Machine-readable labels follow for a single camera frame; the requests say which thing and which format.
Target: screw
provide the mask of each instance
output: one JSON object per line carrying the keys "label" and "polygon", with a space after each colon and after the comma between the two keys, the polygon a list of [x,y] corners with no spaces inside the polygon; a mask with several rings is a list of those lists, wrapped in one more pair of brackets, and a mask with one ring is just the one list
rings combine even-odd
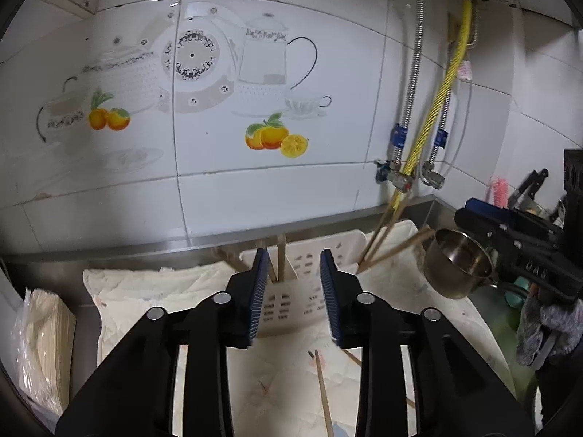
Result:
{"label": "screw", "polygon": [[228,292],[217,292],[213,296],[213,302],[215,304],[226,304],[231,300],[231,295]]}
{"label": "screw", "polygon": [[441,312],[433,308],[426,309],[425,312],[423,312],[423,315],[427,320],[432,322],[437,322],[441,319]]}
{"label": "screw", "polygon": [[164,309],[162,307],[153,307],[146,312],[146,317],[150,320],[158,320],[164,315]]}
{"label": "screw", "polygon": [[361,304],[372,304],[374,302],[374,295],[368,292],[361,292],[356,296],[356,300],[359,301]]}

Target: yellow gas hose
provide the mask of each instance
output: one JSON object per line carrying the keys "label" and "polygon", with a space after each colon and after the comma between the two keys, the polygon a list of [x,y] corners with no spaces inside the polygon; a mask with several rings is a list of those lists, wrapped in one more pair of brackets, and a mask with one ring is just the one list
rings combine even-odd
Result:
{"label": "yellow gas hose", "polygon": [[[462,25],[459,29],[458,35],[458,42],[455,47],[454,57],[451,59],[450,65],[445,72],[445,77],[441,82],[441,86],[439,86],[439,90],[437,91],[437,95],[435,96],[435,100],[433,100],[433,105],[431,106],[431,110],[429,110],[429,114],[425,119],[425,123],[423,124],[423,128],[421,132],[415,139],[415,144],[413,145],[413,149],[409,153],[409,157],[407,157],[407,162],[405,163],[404,167],[401,169],[401,172],[406,176],[410,176],[415,169],[415,166],[419,162],[419,158],[421,157],[421,152],[423,151],[423,147],[427,142],[427,138],[431,134],[431,130],[433,129],[433,124],[439,115],[439,110],[445,101],[445,97],[447,96],[447,92],[454,83],[456,74],[458,73],[458,69],[460,64],[463,61],[463,57],[466,54],[467,48],[467,41],[470,36],[470,25],[472,22],[472,1],[471,0],[463,0],[463,7],[462,7]],[[393,211],[396,211],[399,203],[401,201],[401,192],[395,190],[393,197],[391,199],[391,207]]]}

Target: pink brush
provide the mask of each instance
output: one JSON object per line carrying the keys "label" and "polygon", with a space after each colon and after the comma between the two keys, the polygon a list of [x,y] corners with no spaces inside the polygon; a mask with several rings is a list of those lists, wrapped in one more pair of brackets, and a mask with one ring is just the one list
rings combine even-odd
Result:
{"label": "pink brush", "polygon": [[492,183],[494,205],[499,208],[508,208],[508,181],[506,179],[496,179]]}

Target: rag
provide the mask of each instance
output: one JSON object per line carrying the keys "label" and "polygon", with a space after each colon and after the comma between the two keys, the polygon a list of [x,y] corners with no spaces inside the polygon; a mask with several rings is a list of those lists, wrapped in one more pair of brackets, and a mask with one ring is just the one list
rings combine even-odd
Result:
{"label": "rag", "polygon": [[516,359],[521,365],[534,366],[543,346],[543,326],[556,337],[548,354],[542,357],[543,361],[547,357],[568,355],[575,350],[583,334],[583,301],[577,299],[570,305],[544,305],[536,295],[529,294],[518,326]]}

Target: chopstick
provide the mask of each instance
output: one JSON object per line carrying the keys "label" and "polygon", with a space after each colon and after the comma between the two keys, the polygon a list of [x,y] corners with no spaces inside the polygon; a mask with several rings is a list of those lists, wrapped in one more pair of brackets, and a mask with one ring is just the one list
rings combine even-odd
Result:
{"label": "chopstick", "polygon": [[[267,243],[264,239],[257,240],[255,244],[257,245],[257,248],[263,248],[265,251],[267,251]],[[269,276],[269,279],[271,279],[272,283],[278,282],[278,277],[275,276],[275,269],[273,269],[273,263],[271,262],[269,252],[267,252],[267,275]]]}
{"label": "chopstick", "polygon": [[358,358],[356,358],[348,350],[345,350],[345,349],[341,349],[341,350],[348,356],[348,358],[350,358],[352,361],[354,361],[358,366],[362,366],[363,365],[362,361],[360,361]]}
{"label": "chopstick", "polygon": [[[350,353],[348,350],[344,350],[341,349],[344,353],[346,353],[346,355],[348,355],[348,358],[350,358],[352,361],[354,361],[358,366],[362,366],[363,363],[362,361],[360,361],[358,358],[356,358],[352,353]],[[413,409],[415,409],[415,402],[410,400],[409,398],[407,398],[407,404],[409,404],[409,406],[411,406]]]}
{"label": "chopstick", "polygon": [[278,235],[278,281],[283,282],[286,271],[286,235]]}
{"label": "chopstick", "polygon": [[435,235],[435,230],[431,229],[428,225],[422,227],[417,233],[415,233],[411,238],[406,239],[400,245],[395,246],[393,249],[387,251],[384,255],[379,256],[375,260],[365,262],[362,267],[359,268],[357,271],[358,273],[362,273],[367,269],[375,266],[376,264],[380,263],[381,261],[389,259],[391,256],[399,254],[401,251],[409,248],[410,246],[417,245],[421,242],[424,242],[426,239],[431,238]]}
{"label": "chopstick", "polygon": [[326,423],[326,433],[328,437],[334,437],[334,429],[332,427],[332,417],[330,416],[330,407],[328,406],[328,396],[326,395],[326,387],[324,385],[324,374],[322,373],[322,363],[320,363],[320,355],[316,350],[316,368],[318,368],[318,381],[320,383],[320,397],[322,398],[322,408],[324,409],[324,422]]}
{"label": "chopstick", "polygon": [[[383,232],[383,236],[381,236],[380,240],[378,240],[378,242],[376,243],[376,245],[372,249],[372,252],[368,255],[368,259],[369,260],[378,251],[378,248],[381,246],[381,243],[384,242],[384,240],[386,239],[387,235],[389,234],[389,232],[391,231],[391,229],[393,228],[393,226],[395,225],[395,223],[397,223],[397,220],[400,219],[400,216],[403,214],[403,210],[408,205],[408,203],[407,203],[407,199],[408,198],[409,198],[409,194],[407,194],[405,196],[405,198],[399,204],[399,207],[397,208],[397,210],[395,212],[393,212],[393,214],[391,216],[391,219],[389,220],[389,223],[387,224],[387,227],[385,228],[385,231]],[[392,210],[391,208],[387,208],[387,210],[385,211],[383,217],[379,220],[378,225],[377,225],[377,229],[372,234],[372,237],[371,237],[370,241],[368,242],[368,244],[366,245],[366,248],[364,248],[364,251],[360,254],[360,257],[359,257],[359,260],[358,260],[358,265],[359,266],[361,266],[364,263],[365,257],[367,255],[368,251],[370,250],[372,244],[374,243],[374,240],[377,239],[377,236],[380,233],[381,228],[383,228],[383,225],[384,225],[385,220],[386,220],[386,218],[388,216],[388,213],[391,210]]]}

